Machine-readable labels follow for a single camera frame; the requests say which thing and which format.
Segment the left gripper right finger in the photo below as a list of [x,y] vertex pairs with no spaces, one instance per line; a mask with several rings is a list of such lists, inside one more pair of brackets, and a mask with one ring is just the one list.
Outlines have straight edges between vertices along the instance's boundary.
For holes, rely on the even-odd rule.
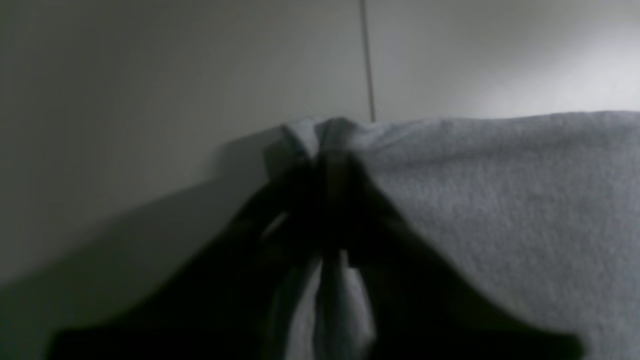
[[517,319],[478,291],[411,228],[348,152],[330,154],[340,243],[360,271],[377,338],[370,360],[581,360],[571,333]]

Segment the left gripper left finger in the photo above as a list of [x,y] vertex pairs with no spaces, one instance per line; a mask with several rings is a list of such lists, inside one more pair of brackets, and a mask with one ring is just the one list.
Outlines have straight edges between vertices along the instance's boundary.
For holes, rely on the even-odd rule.
[[52,338],[48,360],[283,360],[319,244],[325,167],[298,159],[160,289]]

